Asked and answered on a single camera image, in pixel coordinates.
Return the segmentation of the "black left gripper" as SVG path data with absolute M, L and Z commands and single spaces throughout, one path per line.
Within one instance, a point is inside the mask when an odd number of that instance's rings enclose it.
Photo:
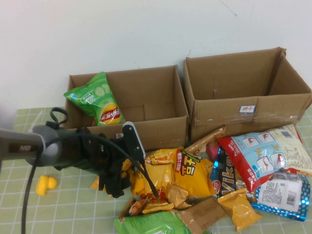
M 117 147 L 127 151 L 124 139 L 109 139 L 116 145 L 112 146 L 100 140 L 106 138 L 104 134 L 99 134 L 98 138 L 91 133 L 84 133 L 84 135 L 79 137 L 81 158 L 78 168 L 99 175 L 99 191 L 112 192 L 113 198 L 123 196 L 122 165 L 126 157 Z M 112 190 L 110 173 L 112 173 Z

